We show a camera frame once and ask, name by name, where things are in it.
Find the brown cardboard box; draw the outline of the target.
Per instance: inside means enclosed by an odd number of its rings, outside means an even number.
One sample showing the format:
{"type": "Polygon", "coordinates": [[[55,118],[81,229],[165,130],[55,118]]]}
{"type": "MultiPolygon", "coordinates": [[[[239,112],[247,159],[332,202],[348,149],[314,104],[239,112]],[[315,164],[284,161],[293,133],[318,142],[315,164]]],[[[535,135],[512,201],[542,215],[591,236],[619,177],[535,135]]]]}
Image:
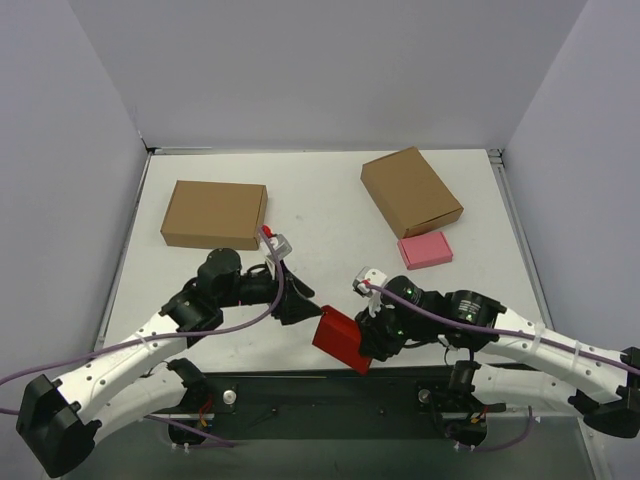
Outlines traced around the brown cardboard box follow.
{"type": "Polygon", "coordinates": [[[255,251],[267,202],[260,184],[178,180],[160,233],[171,247],[255,251]]]}
{"type": "Polygon", "coordinates": [[[365,163],[360,179],[399,239],[456,222],[464,207],[425,160],[410,147],[365,163]]]}

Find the red paper box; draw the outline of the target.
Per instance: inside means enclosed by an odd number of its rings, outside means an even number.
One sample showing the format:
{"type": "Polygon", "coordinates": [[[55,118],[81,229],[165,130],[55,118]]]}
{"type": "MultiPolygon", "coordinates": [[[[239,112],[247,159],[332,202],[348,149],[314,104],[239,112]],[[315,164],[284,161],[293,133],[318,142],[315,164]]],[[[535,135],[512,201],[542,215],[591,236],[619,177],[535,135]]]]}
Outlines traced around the red paper box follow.
{"type": "Polygon", "coordinates": [[[360,353],[362,335],[357,323],[334,307],[321,308],[322,316],[312,345],[347,365],[360,375],[366,375],[372,359],[360,353]]]}

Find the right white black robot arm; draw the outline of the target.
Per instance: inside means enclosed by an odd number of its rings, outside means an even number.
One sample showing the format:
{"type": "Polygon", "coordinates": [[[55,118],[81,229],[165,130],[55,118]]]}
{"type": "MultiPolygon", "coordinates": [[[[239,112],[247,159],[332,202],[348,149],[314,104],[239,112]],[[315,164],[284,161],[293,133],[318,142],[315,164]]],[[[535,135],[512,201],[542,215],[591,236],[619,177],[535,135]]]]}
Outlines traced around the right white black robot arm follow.
{"type": "Polygon", "coordinates": [[[429,344],[466,350],[469,359],[454,366],[451,394],[579,415],[605,435],[638,436],[638,348],[589,345],[480,293],[425,291],[406,276],[369,271],[353,287],[368,301],[356,316],[362,355],[384,362],[429,344]]]}

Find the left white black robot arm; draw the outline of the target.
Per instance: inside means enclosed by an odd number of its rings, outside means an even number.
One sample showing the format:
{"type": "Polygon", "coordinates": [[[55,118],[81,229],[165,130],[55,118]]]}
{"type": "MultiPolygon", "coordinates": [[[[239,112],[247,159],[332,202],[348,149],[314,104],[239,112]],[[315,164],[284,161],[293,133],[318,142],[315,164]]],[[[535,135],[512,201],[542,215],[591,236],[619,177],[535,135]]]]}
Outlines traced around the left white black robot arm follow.
{"type": "Polygon", "coordinates": [[[199,408],[205,378],[180,353],[223,323],[230,307],[264,304],[284,326],[321,315],[314,291],[267,255],[244,270],[229,248],[211,251],[194,278],[124,341],[90,356],[80,367],[25,387],[16,430],[47,475],[79,466],[98,441],[157,410],[199,408]]]}

